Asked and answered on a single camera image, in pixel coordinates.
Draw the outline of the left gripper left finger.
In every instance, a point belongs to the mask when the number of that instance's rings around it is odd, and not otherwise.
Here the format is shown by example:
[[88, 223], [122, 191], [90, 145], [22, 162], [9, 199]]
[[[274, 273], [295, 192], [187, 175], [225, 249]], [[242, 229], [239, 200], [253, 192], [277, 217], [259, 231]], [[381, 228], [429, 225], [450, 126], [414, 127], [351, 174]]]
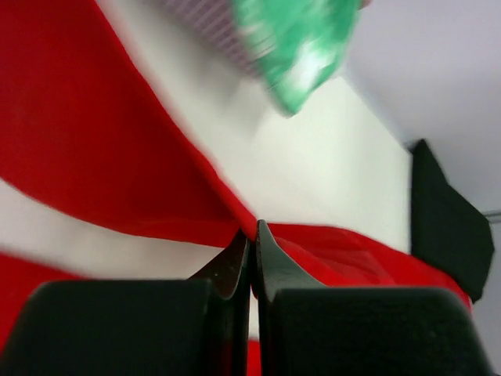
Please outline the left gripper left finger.
[[250, 241], [230, 244], [186, 280], [43, 284], [1, 354], [4, 375], [243, 375]]

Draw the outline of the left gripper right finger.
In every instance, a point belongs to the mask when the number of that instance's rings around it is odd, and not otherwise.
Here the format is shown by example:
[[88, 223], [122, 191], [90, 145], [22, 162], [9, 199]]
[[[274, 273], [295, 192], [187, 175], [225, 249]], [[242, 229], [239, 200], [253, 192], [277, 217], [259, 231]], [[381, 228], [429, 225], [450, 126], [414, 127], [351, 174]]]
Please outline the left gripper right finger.
[[490, 375], [462, 302], [437, 287], [328, 287], [258, 222], [255, 245], [265, 375]]

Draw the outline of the red trousers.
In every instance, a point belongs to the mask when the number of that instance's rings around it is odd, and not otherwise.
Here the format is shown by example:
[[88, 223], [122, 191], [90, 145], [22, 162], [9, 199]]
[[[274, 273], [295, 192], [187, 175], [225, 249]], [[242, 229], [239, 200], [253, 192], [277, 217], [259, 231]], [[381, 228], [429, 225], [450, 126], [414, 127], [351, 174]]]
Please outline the red trousers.
[[[258, 222], [181, 133], [93, 1], [1, 4], [1, 176], [84, 223], [180, 244], [250, 241], [247, 351], [261, 354], [255, 245]], [[437, 287], [469, 310], [442, 273], [407, 259], [405, 278], [371, 251], [351, 266], [351, 233], [266, 222], [277, 244], [328, 287]], [[20, 311], [43, 284], [76, 277], [1, 259], [1, 354]]]

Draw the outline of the folded black trousers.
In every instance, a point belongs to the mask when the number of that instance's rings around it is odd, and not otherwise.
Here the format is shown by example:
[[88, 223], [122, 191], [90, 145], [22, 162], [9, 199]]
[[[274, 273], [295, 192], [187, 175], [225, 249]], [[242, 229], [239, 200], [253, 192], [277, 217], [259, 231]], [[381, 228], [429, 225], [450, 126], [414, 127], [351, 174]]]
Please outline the folded black trousers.
[[482, 298], [495, 252], [488, 220], [446, 178], [426, 140], [411, 148], [411, 254]]

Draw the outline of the green tie-dye garment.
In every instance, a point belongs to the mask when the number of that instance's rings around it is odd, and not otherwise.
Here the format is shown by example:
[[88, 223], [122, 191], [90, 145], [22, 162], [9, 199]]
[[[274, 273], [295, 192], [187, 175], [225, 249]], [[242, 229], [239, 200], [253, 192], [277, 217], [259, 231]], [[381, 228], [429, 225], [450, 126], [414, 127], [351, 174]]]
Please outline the green tie-dye garment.
[[359, 0], [233, 1], [236, 29], [280, 110], [293, 116], [342, 64]]

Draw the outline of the white laundry basket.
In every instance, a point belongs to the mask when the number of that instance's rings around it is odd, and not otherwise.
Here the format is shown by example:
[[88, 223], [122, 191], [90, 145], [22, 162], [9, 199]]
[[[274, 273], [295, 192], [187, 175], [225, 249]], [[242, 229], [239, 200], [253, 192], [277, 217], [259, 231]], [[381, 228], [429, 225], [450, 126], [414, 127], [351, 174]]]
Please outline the white laundry basket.
[[258, 61], [247, 50], [239, 32], [232, 1], [166, 0], [159, 5], [192, 31], [202, 42], [221, 53], [242, 72], [264, 78]]

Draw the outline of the right frame post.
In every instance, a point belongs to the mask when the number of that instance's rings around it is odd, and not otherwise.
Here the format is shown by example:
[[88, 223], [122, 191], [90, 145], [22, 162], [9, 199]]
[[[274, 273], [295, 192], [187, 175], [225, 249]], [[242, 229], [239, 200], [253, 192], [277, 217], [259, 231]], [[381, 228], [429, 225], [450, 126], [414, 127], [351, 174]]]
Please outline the right frame post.
[[497, 210], [497, 211], [487, 211], [487, 212], [484, 212], [483, 215], [486, 218], [494, 218], [494, 217], [501, 216], [501, 211], [500, 210]]

